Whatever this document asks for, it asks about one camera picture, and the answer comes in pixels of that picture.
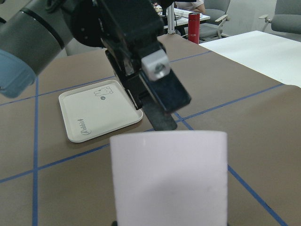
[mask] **red thermos bottle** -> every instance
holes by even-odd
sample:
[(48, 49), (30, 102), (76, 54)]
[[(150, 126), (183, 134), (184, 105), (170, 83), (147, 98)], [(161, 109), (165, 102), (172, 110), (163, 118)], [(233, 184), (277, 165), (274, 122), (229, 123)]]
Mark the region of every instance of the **red thermos bottle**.
[(199, 13), (193, 12), (188, 15), (188, 40), (199, 43)]

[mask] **black cable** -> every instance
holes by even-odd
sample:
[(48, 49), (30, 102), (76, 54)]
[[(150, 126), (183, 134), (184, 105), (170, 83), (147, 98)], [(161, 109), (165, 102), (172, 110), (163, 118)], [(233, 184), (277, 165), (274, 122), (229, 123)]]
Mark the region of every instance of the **black cable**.
[(53, 0), (47, 0), (46, 1), (46, 7), (45, 10), (48, 13), (55, 12), (62, 4), (65, 3), (66, 0), (56, 0), (53, 2)]
[(174, 20), (175, 20), (175, 33), (178, 33), (178, 22), (177, 22), (177, 18), (175, 17), (175, 13), (174, 13)]

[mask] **person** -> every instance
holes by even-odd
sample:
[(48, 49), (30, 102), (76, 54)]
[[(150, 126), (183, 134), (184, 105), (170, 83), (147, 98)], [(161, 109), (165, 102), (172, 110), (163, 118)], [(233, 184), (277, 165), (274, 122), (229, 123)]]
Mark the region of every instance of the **person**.
[(175, 3), (175, 7), (179, 8), (179, 9), (185, 9), (185, 10), (188, 10), (188, 11), (198, 12), (198, 13), (201, 13), (201, 14), (206, 13), (204, 0), (197, 0), (196, 2), (179, 2), (179, 1), (176, 1), (174, 3)]

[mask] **chair armrest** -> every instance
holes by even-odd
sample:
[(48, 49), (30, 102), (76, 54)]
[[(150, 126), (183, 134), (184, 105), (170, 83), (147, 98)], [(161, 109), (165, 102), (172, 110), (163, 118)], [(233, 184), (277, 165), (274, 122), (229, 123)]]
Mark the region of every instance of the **chair armrest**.
[(225, 15), (221, 16), (220, 18), (216, 19), (215, 22), (220, 22), (223, 19), (226, 19), (227, 21), (229, 21), (230, 17), (228, 17), (228, 14), (225, 14)]
[(271, 23), (271, 19), (268, 19), (268, 14), (262, 15), (260, 17), (258, 17), (259, 19), (264, 19), (266, 23)]

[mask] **white paper cup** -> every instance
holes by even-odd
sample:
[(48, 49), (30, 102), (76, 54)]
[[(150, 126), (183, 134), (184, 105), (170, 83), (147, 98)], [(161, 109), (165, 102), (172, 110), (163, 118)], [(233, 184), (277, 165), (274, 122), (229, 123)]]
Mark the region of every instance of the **white paper cup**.
[(110, 138), (118, 226), (226, 226), (227, 134)]

